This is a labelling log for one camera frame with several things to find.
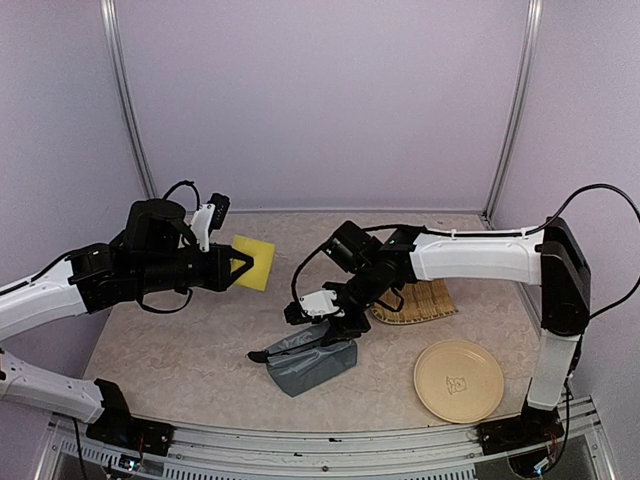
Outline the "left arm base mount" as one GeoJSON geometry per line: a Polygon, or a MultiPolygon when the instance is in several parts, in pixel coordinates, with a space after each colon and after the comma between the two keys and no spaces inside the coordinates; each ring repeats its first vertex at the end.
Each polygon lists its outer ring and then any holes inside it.
{"type": "Polygon", "coordinates": [[[102,395],[103,411],[86,427],[88,438],[141,454],[168,455],[175,431],[173,425],[133,416],[116,383],[96,379],[94,384],[102,395]]]}

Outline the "yellow sponge block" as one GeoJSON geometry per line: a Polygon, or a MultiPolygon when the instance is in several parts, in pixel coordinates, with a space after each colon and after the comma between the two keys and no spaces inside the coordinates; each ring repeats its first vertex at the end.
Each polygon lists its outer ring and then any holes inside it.
{"type": "Polygon", "coordinates": [[[264,292],[267,289],[276,246],[273,243],[236,235],[232,247],[254,260],[253,266],[246,273],[243,273],[234,284],[264,292]]]}

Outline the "grey zip pouch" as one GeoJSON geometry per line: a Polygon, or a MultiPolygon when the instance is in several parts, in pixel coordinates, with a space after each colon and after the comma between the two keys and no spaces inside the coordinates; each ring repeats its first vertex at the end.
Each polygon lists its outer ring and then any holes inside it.
{"type": "Polygon", "coordinates": [[[353,339],[325,345],[330,328],[312,325],[266,350],[250,351],[247,358],[266,366],[273,382],[289,397],[297,397],[357,365],[358,347],[353,339]]]}

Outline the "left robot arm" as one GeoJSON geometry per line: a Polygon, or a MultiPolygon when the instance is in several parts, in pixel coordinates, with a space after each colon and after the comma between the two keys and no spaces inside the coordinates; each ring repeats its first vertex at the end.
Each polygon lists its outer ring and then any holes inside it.
{"type": "MultiPolygon", "coordinates": [[[[185,208],[174,201],[134,202],[125,229],[112,241],[64,253],[41,272],[2,289],[1,337],[125,302],[152,312],[144,303],[150,293],[174,291],[190,298],[196,288],[227,290],[254,265],[251,256],[210,240],[229,205],[227,196],[215,193],[187,220],[185,208]]],[[[85,424],[99,421],[121,445],[140,434],[116,384],[57,374],[7,351],[1,353],[1,397],[85,424]]]]}

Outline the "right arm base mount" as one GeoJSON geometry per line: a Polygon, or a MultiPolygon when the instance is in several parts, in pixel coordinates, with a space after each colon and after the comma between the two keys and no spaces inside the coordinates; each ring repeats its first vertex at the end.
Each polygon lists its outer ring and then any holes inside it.
{"type": "Polygon", "coordinates": [[[562,437],[565,433],[558,408],[539,410],[523,405],[513,417],[485,421],[476,427],[484,455],[517,450],[562,437]]]}

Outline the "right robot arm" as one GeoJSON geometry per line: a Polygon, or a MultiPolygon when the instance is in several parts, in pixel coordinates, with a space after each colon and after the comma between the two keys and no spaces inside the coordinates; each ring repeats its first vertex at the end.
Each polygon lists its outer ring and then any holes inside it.
{"type": "Polygon", "coordinates": [[[464,279],[539,287],[541,352],[527,392],[528,408],[515,416],[511,433],[531,444],[549,429],[548,411],[559,403],[591,315],[591,271],[563,219],[543,227],[483,232],[397,226],[386,241],[346,221],[321,250],[351,276],[330,301],[334,338],[366,333],[366,310],[389,289],[407,284],[464,279]]]}

